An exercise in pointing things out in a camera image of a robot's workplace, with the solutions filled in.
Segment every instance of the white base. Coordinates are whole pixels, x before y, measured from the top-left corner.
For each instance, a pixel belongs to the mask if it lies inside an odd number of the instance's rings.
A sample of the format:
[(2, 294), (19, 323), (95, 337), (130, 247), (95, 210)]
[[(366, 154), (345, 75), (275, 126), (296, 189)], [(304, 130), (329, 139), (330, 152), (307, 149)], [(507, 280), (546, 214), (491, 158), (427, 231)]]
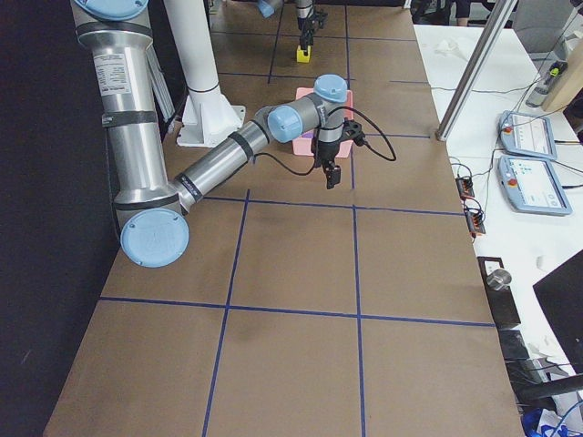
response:
[(232, 106), (227, 98), (220, 95), (220, 113), (207, 114), (205, 108), (200, 110), (202, 123), (196, 117), (194, 105), (190, 96), (184, 107), (182, 124), (177, 138), (179, 146), (183, 147), (215, 147), (224, 139), (243, 126), (245, 107)]

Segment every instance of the person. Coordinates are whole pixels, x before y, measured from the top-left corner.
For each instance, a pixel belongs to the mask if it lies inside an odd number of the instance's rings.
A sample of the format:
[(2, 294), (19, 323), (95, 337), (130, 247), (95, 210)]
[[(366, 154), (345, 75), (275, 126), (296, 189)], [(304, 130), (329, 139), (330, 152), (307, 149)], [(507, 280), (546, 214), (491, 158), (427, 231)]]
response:
[(457, 25), (467, 27), (470, 20), (470, 3), (471, 0), (454, 0), (455, 1), (455, 21)]

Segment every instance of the blue joint cap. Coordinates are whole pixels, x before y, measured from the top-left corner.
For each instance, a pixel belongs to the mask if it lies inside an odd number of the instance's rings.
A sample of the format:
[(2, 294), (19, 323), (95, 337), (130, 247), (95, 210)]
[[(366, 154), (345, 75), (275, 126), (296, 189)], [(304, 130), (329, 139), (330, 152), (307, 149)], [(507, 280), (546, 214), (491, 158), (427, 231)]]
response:
[(136, 18), (148, 7), (148, 0), (75, 0), (100, 20), (125, 21)]
[(259, 8), (261, 15), (263, 15), (264, 18), (275, 14), (275, 9), (273, 9), (273, 6), (267, 3), (265, 0), (259, 0), (259, 2), (257, 2), (257, 7)]
[(344, 103), (348, 98), (346, 81), (337, 75), (323, 75), (316, 79), (313, 92), (324, 100), (333, 103)]
[(174, 262), (188, 244), (189, 225), (178, 212), (170, 209), (142, 211), (121, 230), (121, 248), (143, 267), (162, 267)]
[(280, 143), (287, 143), (303, 133), (302, 117), (298, 111), (287, 105), (273, 109), (267, 117), (271, 134)]

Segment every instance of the pink container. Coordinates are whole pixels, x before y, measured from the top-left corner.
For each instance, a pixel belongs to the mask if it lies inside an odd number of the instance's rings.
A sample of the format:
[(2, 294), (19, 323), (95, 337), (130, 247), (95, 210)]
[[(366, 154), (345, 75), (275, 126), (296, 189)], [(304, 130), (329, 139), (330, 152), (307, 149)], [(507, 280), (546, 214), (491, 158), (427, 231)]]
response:
[[(306, 94), (310, 94), (312, 91), (313, 91), (313, 88), (298, 88), (298, 90), (295, 93), (295, 99), (297, 100), (298, 98), (303, 97)], [(350, 89), (348, 90), (348, 97), (347, 97), (346, 103), (344, 105), (347, 107), (353, 106), (353, 92)], [(345, 109), (344, 116), (352, 119), (353, 112), (349, 111), (348, 109)], [(293, 154), (300, 155), (303, 157), (313, 156), (312, 138), (313, 138), (313, 131), (306, 132), (301, 137), (295, 138), (292, 141)], [(342, 143), (340, 143), (340, 151), (338, 152), (337, 158), (349, 157), (350, 149), (352, 146), (353, 146), (353, 141), (351, 139), (349, 139), (348, 141), (343, 141)]]

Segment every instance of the white table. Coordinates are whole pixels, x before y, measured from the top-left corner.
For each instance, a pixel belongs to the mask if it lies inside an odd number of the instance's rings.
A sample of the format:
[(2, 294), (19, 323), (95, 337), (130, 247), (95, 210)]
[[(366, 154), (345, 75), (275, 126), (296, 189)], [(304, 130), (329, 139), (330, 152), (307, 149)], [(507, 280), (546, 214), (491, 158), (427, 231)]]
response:
[[(416, 25), (414, 27), (425, 71), (441, 120), (471, 56), (481, 28)], [(474, 90), (507, 91), (532, 84), (537, 78), (524, 47), (511, 29), (503, 30)], [(543, 114), (516, 103), (525, 91), (507, 94), (471, 93), (450, 137), (447, 150), (474, 173), (488, 170), (496, 146), (498, 116), (505, 110)], [(551, 117), (556, 140), (576, 141), (577, 136), (561, 113)], [(583, 168), (583, 147), (558, 145), (558, 161)], [(522, 321), (520, 330), (533, 358), (568, 362), (538, 304), (533, 285), (552, 269), (583, 249), (583, 188), (567, 191), (573, 214), (550, 217), (516, 213), (498, 183), (495, 152), (489, 180), (475, 178), (476, 198), (486, 207), (486, 234), (476, 239), (477, 256), (499, 257), (512, 274), (511, 289)], [(555, 165), (562, 185), (578, 185), (583, 178)]]

